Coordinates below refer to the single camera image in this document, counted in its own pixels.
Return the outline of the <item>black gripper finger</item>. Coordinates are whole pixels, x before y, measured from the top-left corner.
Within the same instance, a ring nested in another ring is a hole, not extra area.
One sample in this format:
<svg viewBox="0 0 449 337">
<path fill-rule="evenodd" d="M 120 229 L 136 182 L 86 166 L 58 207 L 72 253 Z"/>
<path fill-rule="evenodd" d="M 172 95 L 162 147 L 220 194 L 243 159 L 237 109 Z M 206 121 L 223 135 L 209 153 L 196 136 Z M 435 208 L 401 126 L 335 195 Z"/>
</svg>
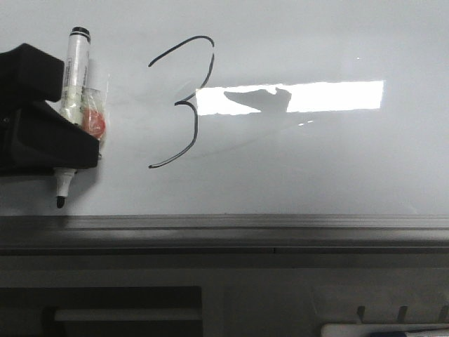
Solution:
<svg viewBox="0 0 449 337">
<path fill-rule="evenodd" d="M 65 64 L 34 46 L 21 44 L 1 54 L 1 108 L 34 101 L 57 102 Z"/>
<path fill-rule="evenodd" d="M 98 165 L 99 140 L 35 102 L 1 115 L 1 172 L 50 173 Z"/>
</svg>

